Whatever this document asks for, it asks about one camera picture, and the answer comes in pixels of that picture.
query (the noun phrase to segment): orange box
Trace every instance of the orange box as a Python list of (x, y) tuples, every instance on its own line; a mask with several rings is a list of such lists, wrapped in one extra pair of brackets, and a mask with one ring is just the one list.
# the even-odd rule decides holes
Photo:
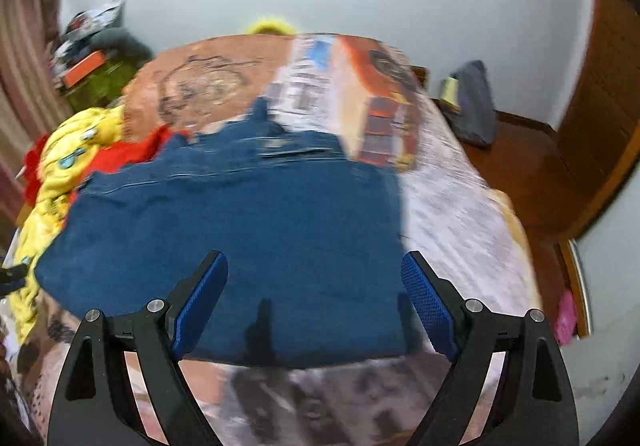
[(101, 64), (105, 64), (107, 59), (104, 57), (100, 50), (92, 52), (84, 60), (75, 64), (72, 68), (66, 71), (66, 74), (62, 76), (62, 82), (65, 83), (67, 88), (71, 88), (81, 80), (83, 77), (91, 74)]

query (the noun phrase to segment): pink curtain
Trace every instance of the pink curtain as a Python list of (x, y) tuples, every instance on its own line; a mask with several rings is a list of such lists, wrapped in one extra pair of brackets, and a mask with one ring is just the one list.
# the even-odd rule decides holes
[(0, 0), (0, 216), (15, 220), (22, 186), (14, 177), (31, 143), (71, 115), (48, 61), (59, 0)]

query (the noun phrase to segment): wooden floor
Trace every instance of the wooden floor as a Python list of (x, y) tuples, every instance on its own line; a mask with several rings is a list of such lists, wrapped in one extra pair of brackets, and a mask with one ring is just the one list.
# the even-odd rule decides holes
[(578, 189), (548, 134), (499, 122), (489, 150), (463, 145), (471, 163), (492, 188), (507, 193), (527, 232), (543, 310), (553, 322), (566, 273), (554, 243), (584, 206)]

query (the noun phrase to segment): yellow clothing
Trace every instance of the yellow clothing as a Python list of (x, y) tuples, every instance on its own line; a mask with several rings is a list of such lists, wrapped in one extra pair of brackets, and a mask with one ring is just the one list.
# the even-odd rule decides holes
[(33, 271), (42, 252), (60, 232), (68, 212), (68, 194), (98, 150), (120, 140), (122, 106), (89, 108), (76, 113), (51, 134), (40, 156), (42, 186), (18, 237), (14, 264), (29, 264), (25, 287), (9, 295), (20, 344), (35, 323), (34, 300), (40, 287)]

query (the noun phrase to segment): patterned bed sheet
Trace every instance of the patterned bed sheet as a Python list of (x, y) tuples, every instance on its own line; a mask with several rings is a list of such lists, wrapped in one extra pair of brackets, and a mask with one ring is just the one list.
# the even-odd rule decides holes
[[(463, 297), (521, 315), (540, 306), (526, 239), (508, 199), (490, 190), (407, 66), (375, 40), (307, 34), (229, 36), (173, 48), (143, 68), (126, 95), (127, 140), (161, 124), (210, 133), (265, 95), (290, 130), (340, 136), (352, 159), (393, 165), (403, 203), (402, 239)], [(510, 231), (509, 225), (516, 231)], [(36, 428), (50, 405), (78, 321), (46, 293), (36, 327), (9, 363)], [(10, 321), (6, 325), (10, 333)], [(502, 358), (496, 354), (465, 439), (477, 436)], [(148, 434), (163, 441), (134, 354), (129, 377)], [(183, 360), (180, 368), (226, 445), (404, 444), (428, 409), (449, 363), (433, 351), (353, 365), (283, 370)]]

